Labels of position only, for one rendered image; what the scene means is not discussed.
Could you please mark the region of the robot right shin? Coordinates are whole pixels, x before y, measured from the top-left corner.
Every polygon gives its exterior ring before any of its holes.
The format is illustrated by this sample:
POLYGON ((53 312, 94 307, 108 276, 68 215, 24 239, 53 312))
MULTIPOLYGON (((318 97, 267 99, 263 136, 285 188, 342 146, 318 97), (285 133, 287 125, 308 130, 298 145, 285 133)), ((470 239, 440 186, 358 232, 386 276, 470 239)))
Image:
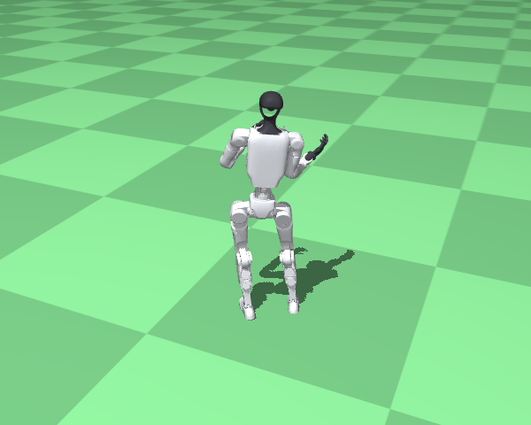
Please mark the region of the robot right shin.
POLYGON ((296 302, 296 260, 294 250, 290 250, 291 266, 283 265, 284 279, 289 289, 290 303, 292 299, 296 302))

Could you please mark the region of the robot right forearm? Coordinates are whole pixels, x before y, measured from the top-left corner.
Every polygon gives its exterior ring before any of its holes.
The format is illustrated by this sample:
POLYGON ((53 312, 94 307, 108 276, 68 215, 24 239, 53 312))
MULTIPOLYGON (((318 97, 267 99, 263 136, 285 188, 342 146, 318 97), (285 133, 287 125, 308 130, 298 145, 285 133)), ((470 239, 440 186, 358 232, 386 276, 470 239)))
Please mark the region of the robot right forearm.
POLYGON ((298 168, 296 169, 296 171, 294 172, 294 179, 297 178, 302 172, 303 170, 305 170, 305 168, 307 167, 307 165, 309 165, 313 158, 310 160, 310 161, 307 161, 305 159, 305 155, 307 155, 308 153, 305 153, 301 158, 300 158, 300 161, 298 163, 298 168))

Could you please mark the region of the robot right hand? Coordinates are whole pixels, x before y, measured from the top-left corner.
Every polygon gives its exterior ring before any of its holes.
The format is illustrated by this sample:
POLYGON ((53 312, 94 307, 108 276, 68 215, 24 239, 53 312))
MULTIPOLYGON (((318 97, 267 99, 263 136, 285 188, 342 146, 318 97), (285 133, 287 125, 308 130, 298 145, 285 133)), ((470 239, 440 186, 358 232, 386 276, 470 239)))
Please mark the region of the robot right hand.
POLYGON ((315 158, 323 151, 324 146, 327 144, 328 138, 327 135, 324 134, 324 137, 322 136, 321 145, 314 151, 309 151, 307 155, 305 155, 305 159, 307 161, 310 161, 312 158, 315 160, 315 158), (324 138, 325 137, 325 138, 324 138))

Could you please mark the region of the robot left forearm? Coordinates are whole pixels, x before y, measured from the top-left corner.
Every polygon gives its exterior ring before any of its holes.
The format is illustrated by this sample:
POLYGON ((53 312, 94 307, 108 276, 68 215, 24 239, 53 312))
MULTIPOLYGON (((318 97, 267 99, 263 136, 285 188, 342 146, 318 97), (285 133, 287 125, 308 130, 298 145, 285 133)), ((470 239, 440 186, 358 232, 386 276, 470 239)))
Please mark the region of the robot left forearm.
MULTIPOLYGON (((238 159, 238 156, 241 155, 241 153, 245 150, 245 147, 246 147, 246 146, 247 146, 247 143, 246 143, 243 147, 240 148, 240 150, 239 150, 239 151, 237 152, 237 154, 235 155, 235 160, 238 159)), ((222 157, 223 157, 223 155, 221 156, 220 159, 222 159, 222 157)), ((219 160, 219 161, 220 161, 220 160, 219 160)))

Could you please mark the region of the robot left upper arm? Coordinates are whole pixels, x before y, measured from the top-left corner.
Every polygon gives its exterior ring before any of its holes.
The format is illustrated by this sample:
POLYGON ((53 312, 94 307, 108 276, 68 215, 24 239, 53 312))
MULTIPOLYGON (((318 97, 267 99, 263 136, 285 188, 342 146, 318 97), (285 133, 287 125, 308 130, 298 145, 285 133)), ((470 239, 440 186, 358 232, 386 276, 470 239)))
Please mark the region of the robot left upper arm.
POLYGON ((231 169, 235 163, 235 155, 247 142, 250 135, 250 130, 246 128, 236 128, 224 150, 220 164, 228 169, 231 169))

